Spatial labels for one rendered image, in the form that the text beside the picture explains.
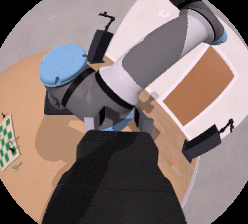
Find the green and white chessboard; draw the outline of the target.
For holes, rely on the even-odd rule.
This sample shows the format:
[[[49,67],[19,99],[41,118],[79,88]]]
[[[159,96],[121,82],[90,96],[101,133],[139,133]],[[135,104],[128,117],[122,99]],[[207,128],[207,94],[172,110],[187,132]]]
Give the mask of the green and white chessboard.
[[[13,145],[11,145],[7,139],[13,141]],[[9,149],[14,149],[14,153]],[[2,172],[18,157],[20,156],[13,126],[12,126],[12,118],[11,114],[0,124],[0,167]]]

